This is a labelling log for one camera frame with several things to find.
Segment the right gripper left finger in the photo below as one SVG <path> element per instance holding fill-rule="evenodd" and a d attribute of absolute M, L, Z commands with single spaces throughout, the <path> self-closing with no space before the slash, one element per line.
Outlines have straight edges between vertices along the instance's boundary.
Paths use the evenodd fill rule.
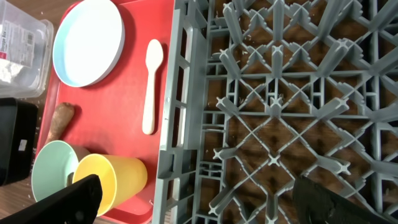
<path fill-rule="evenodd" d="M 1 219 L 1 224 L 93 223 L 103 191 L 98 175 L 91 174 L 74 184 Z"/>

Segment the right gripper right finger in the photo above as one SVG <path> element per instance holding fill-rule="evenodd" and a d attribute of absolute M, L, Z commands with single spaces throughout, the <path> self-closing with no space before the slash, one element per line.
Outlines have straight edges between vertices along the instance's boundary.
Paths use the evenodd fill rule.
<path fill-rule="evenodd" d="M 295 180 L 293 203 L 301 224 L 389 224 L 304 176 Z"/>

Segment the mint green bowl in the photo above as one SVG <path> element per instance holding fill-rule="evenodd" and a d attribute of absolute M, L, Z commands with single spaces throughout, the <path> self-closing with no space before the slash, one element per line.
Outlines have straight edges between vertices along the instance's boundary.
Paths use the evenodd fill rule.
<path fill-rule="evenodd" d="M 81 146 L 55 140 L 47 143 L 35 158 L 31 185 L 35 200 L 44 198 L 68 187 L 79 162 L 90 152 Z"/>

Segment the yellow plastic cup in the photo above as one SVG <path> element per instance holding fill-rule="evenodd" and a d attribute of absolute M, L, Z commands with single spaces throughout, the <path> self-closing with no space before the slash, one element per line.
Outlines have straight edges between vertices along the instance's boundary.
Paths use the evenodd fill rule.
<path fill-rule="evenodd" d="M 91 174 L 99 177 L 103 192 L 97 216 L 104 215 L 138 194 L 148 179 L 146 166 L 141 160 L 105 154 L 85 156 L 74 172 L 73 182 Z"/>

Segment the grey dishwasher rack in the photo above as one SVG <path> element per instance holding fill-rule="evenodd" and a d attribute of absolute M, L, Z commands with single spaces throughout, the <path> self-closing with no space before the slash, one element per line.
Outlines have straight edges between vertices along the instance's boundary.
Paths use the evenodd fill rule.
<path fill-rule="evenodd" d="M 396 1 L 175 1 L 152 223 L 297 223 L 300 176 L 397 222 Z"/>

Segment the red serving tray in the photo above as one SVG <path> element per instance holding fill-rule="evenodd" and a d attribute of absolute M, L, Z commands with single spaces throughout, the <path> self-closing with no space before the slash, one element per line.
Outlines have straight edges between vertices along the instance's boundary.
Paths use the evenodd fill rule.
<path fill-rule="evenodd" d="M 64 85 L 51 73 L 42 117 L 38 148 L 45 144 L 55 107 L 62 102 L 75 105 L 75 115 L 62 139 L 92 153 L 136 157 L 147 167 L 146 187 L 104 215 L 117 223 L 149 223 L 152 220 L 155 180 L 159 156 L 167 63 L 155 78 L 154 134 L 142 132 L 147 86 L 146 50 L 157 39 L 168 50 L 172 31 L 172 0 L 117 1 L 126 28 L 121 58 L 103 80 L 86 88 Z"/>

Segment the brown carrot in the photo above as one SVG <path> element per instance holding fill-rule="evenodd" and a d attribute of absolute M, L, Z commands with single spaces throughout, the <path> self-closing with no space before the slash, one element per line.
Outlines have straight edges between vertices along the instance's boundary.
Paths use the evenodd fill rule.
<path fill-rule="evenodd" d="M 74 114 L 75 107 L 71 103 L 63 102 L 56 107 L 50 122 L 50 129 L 45 144 L 60 139 L 74 117 Z"/>

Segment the black plastic tray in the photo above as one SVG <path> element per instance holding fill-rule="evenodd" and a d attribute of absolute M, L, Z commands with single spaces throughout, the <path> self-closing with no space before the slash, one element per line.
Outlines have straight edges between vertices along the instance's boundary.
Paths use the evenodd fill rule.
<path fill-rule="evenodd" d="M 1 99 L 1 185 L 26 179 L 33 158 L 38 108 L 15 98 Z"/>

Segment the large white plate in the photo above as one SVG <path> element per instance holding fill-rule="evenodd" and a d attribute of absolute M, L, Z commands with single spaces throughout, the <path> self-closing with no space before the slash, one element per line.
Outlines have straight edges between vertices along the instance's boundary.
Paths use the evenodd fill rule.
<path fill-rule="evenodd" d="M 53 68 L 71 87 L 93 85 L 117 64 L 125 41 L 120 11 L 110 0 L 84 0 L 65 16 L 53 43 Z"/>

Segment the white plastic spoon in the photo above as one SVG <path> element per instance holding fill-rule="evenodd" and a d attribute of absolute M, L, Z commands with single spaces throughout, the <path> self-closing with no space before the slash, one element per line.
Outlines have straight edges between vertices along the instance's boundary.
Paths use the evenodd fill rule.
<path fill-rule="evenodd" d="M 146 67 L 148 71 L 146 97 L 144 101 L 144 111 L 142 118 L 142 132 L 150 135 L 154 132 L 155 125 L 155 74 L 162 64 L 164 53 L 161 43 L 157 39 L 152 39 L 146 52 Z"/>

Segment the clear plastic bin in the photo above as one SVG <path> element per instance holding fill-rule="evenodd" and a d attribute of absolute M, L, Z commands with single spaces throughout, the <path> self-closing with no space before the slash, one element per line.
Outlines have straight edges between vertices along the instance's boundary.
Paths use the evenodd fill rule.
<path fill-rule="evenodd" d="M 35 98 L 45 90 L 53 24 L 1 0 L 1 98 Z"/>

